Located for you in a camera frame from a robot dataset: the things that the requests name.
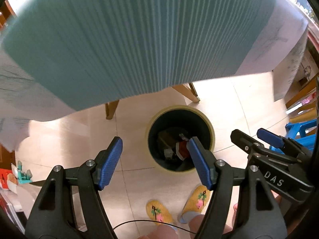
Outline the yellow rimmed black trash bin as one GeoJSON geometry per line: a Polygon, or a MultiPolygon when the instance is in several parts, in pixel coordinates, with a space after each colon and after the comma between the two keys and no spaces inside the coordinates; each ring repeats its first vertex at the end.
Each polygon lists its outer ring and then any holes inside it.
{"type": "Polygon", "coordinates": [[[215,131],[204,113],[190,106],[170,106],[158,112],[149,123],[146,147],[159,169],[186,173],[195,169],[187,149],[194,136],[205,149],[214,149],[215,131]]]}

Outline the blue plastic stool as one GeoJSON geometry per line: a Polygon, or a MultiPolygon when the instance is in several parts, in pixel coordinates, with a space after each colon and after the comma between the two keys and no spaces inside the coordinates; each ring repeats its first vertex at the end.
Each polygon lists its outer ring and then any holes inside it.
{"type": "Polygon", "coordinates": [[[288,123],[285,129],[287,132],[286,138],[292,138],[307,149],[313,151],[317,132],[316,119],[306,122],[288,123]]]}

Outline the right yellow embroidered slipper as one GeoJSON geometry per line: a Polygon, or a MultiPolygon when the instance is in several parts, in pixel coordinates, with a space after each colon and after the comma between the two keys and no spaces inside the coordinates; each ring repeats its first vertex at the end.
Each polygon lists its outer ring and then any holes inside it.
{"type": "Polygon", "coordinates": [[[179,223],[189,223],[193,218],[202,214],[209,203],[211,191],[204,185],[198,185],[187,199],[178,216],[179,223]]]}

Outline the yellow embroidered slipper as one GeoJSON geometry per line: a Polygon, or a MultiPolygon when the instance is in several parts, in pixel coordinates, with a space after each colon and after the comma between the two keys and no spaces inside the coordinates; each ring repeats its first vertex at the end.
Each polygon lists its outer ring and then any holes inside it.
{"type": "Polygon", "coordinates": [[[150,200],[146,204],[146,213],[155,225],[174,223],[172,214],[169,210],[158,200],[150,200]]]}
{"type": "Polygon", "coordinates": [[[178,216],[179,223],[189,223],[193,218],[202,214],[209,203],[211,191],[204,185],[198,185],[187,199],[178,216]]]}

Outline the teal white bottle pack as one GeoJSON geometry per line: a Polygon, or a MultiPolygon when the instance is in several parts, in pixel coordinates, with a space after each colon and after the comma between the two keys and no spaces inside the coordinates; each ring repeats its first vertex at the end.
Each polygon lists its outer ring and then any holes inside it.
{"type": "Polygon", "coordinates": [[[31,183],[32,182],[31,170],[28,169],[26,172],[24,172],[22,170],[22,162],[18,161],[17,163],[18,163],[17,167],[14,164],[11,164],[11,170],[15,178],[17,179],[17,184],[31,183]]]}

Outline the left yellow embroidered slipper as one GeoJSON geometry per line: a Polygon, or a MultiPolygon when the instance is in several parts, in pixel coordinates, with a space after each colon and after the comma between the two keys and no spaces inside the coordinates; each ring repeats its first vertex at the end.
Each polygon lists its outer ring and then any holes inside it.
{"type": "Polygon", "coordinates": [[[146,213],[155,225],[174,223],[172,214],[169,210],[158,200],[150,200],[146,204],[146,213]]]}

